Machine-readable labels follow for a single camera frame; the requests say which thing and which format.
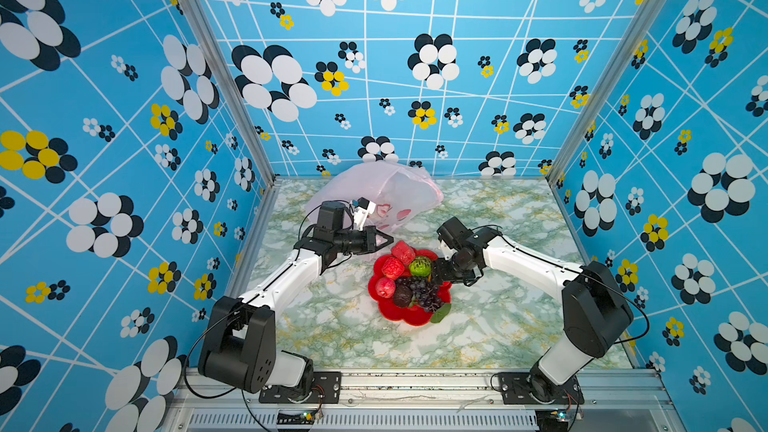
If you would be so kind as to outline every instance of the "marble tabletop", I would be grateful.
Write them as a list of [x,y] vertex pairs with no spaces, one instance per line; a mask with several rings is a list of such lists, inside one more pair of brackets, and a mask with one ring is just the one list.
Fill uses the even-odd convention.
[[[496,224],[515,241],[581,263],[544,180],[436,180],[443,203],[396,230],[397,240],[437,251],[436,229],[452,216],[467,227]],[[250,287],[281,264],[296,241],[304,205],[326,180],[283,180]],[[390,322],[368,295],[372,262],[354,256],[327,270],[277,322],[277,347],[316,367],[530,368],[562,335],[562,308],[548,295],[494,269],[471,287],[454,285],[439,324]],[[621,346],[591,368],[631,368]]]

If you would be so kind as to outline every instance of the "black mounting plate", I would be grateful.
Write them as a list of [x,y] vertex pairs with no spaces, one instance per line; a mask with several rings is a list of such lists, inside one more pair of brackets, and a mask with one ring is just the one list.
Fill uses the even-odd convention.
[[[529,392],[530,386],[528,385],[528,372],[500,372],[497,377],[499,385],[494,387],[504,390],[504,386],[507,386],[507,389],[502,392],[504,405],[542,405],[541,402],[531,397]],[[577,402],[580,404],[584,403],[584,395],[581,393],[581,386],[576,376],[573,376],[563,384],[561,390],[562,395],[554,399],[552,404],[568,406],[569,398],[565,393],[566,390]]]
[[[322,398],[323,404],[338,404],[339,392],[341,390],[341,372],[318,372],[315,370],[312,376],[312,386],[319,385],[326,392],[325,397]],[[279,385],[273,386],[266,390],[262,389],[259,394],[259,402],[262,404],[319,404],[320,393],[317,389],[311,389],[310,395],[306,400],[296,401],[289,399],[282,391],[282,387]]]

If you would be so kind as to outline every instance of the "red plate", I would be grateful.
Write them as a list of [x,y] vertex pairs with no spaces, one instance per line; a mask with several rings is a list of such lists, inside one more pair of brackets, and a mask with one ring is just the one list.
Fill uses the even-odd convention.
[[[417,250],[416,255],[423,255],[433,261],[437,260],[437,254],[430,250]],[[379,303],[379,312],[382,313],[384,318],[393,322],[405,321],[407,324],[416,327],[427,324],[429,319],[432,318],[432,313],[426,312],[423,308],[417,305],[408,308],[400,308],[392,302],[391,298],[384,298],[376,293],[376,282],[378,282],[381,277],[384,277],[384,274],[382,274],[382,267],[384,266],[384,262],[390,257],[394,257],[394,255],[383,255],[376,260],[375,264],[373,264],[373,277],[368,281],[368,294]],[[402,276],[411,276],[408,267],[406,267]],[[450,288],[451,283],[446,282],[440,287],[440,290],[438,290],[437,296],[440,297],[440,300],[443,302],[450,303],[451,293],[448,291]]]

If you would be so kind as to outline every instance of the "blue wall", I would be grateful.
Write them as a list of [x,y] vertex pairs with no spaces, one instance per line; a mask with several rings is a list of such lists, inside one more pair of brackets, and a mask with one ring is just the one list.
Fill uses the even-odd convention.
[[263,185],[183,11],[0,0],[0,430],[155,428],[224,293]]
[[642,0],[202,2],[276,173],[541,177]]
[[688,430],[768,424],[767,11],[668,0],[557,182]]

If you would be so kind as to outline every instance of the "plastic bag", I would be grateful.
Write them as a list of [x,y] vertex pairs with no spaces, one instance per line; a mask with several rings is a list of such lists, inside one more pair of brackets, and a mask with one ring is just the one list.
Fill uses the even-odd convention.
[[[379,160],[358,164],[331,179],[306,204],[306,213],[326,200],[352,203],[360,197],[376,204],[366,226],[376,226],[390,235],[416,214],[439,206],[443,199],[442,191],[425,169]],[[317,211],[308,220],[317,222]],[[344,226],[351,223],[345,216]]]

